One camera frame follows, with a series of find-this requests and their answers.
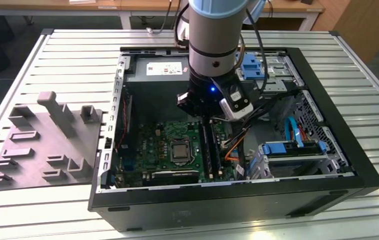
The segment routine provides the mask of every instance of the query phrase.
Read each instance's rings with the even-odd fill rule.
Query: blue plastic clip
[[[260,62],[256,59],[254,53],[246,53],[242,63],[242,72],[244,80],[262,80],[264,79],[264,74],[260,70]]]

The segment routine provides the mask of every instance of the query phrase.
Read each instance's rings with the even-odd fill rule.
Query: metal table
[[[55,91],[58,101],[70,103],[71,110],[94,105],[104,111],[107,119],[120,47],[174,45],[171,32],[155,38],[144,30],[44,33],[0,105],[0,141],[11,126],[7,116],[14,105],[46,111],[35,105],[39,91]],[[244,31],[243,36],[250,47],[255,47],[255,34]],[[328,32],[266,31],[262,36],[267,47],[302,49],[379,172],[379,81],[366,65],[342,38]],[[78,185],[0,192],[0,239],[379,238],[379,190],[342,202],[314,217],[124,233],[87,211],[90,190],[90,185]]]

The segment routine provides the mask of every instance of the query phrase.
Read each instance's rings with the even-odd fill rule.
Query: label sticker
[[[182,74],[182,62],[150,62],[147,64],[147,76]]]
[[[240,164],[236,165],[235,170],[238,171],[239,174],[244,175],[244,168],[242,168]]]
[[[99,9],[118,9],[115,6],[99,6]]]
[[[323,11],[323,9],[320,9],[320,8],[307,9],[307,12],[320,12],[320,11]]]

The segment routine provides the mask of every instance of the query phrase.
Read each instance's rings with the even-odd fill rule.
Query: red cable
[[[122,135],[122,139],[116,145],[116,151],[118,149],[120,149],[120,146],[122,146],[122,143],[123,143],[123,140],[124,140],[124,136],[126,136],[126,131],[127,131],[127,115],[126,115],[126,100],[123,99],[123,116],[124,116],[124,132],[123,132],[123,135]]]

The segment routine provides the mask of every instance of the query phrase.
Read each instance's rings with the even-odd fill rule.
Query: side panel
[[[92,209],[118,231],[170,229],[315,215],[359,189],[312,191]]]

